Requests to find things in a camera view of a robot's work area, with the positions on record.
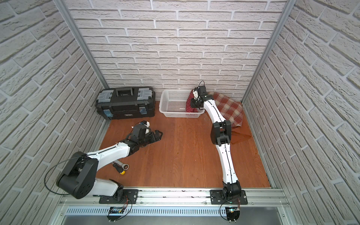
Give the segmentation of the red plaid skirt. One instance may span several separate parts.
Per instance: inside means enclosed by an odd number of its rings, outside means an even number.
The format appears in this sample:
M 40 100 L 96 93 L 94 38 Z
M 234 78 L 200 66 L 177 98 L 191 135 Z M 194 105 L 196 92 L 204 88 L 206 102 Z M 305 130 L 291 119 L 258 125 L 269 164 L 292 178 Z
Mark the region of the red plaid skirt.
M 211 92 L 211 95 L 221 115 L 231 122 L 232 127 L 241 127 L 243 122 L 243 107 L 241 103 L 218 92 Z

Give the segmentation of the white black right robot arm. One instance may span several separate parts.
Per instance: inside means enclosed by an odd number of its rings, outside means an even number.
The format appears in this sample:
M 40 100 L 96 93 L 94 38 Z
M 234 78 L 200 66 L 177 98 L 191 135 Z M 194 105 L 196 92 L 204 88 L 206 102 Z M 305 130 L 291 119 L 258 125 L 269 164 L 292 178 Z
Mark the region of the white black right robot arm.
M 194 97 L 190 100 L 192 108 L 203 108 L 211 121 L 211 142 L 215 145 L 223 172 L 223 199 L 230 201 L 240 197 L 242 188 L 236 175 L 231 156 L 231 122 L 225 119 L 218 110 L 215 100 L 206 91 L 204 85 L 199 85 L 192 91 Z

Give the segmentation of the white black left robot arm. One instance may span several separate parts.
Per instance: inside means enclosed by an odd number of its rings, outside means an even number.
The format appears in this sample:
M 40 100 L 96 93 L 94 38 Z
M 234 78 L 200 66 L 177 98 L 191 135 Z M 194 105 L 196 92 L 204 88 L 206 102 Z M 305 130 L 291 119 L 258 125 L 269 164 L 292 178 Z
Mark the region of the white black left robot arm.
M 70 159 L 59 162 L 56 168 L 66 163 L 63 171 L 56 180 L 56 186 L 76 199 L 86 196 L 100 196 L 114 198 L 122 202 L 125 198 L 123 186 L 112 180 L 96 177 L 97 172 L 116 160 L 126 158 L 137 152 L 140 148 L 161 140 L 163 132 L 152 131 L 148 121 L 142 121 L 133 126 L 132 131 L 125 139 L 115 145 L 99 151 L 84 153 L 78 151 Z

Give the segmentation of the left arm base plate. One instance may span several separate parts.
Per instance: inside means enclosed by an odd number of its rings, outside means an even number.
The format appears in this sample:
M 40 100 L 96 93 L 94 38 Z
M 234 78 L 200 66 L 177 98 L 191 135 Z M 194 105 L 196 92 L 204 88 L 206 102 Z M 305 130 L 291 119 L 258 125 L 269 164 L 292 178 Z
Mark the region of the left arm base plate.
M 113 196 L 101 196 L 99 204 L 135 204 L 137 202 L 138 189 L 117 190 Z

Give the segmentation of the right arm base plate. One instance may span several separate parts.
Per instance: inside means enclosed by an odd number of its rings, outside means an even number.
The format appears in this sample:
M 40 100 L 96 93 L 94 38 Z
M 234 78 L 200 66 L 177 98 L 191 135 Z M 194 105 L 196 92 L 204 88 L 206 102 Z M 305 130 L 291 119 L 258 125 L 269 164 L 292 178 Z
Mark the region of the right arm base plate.
M 233 197 L 225 197 L 222 189 L 211 189 L 210 198 L 212 205 L 231 204 L 231 205 L 247 205 L 248 199 L 244 189 L 241 190 L 241 194 Z

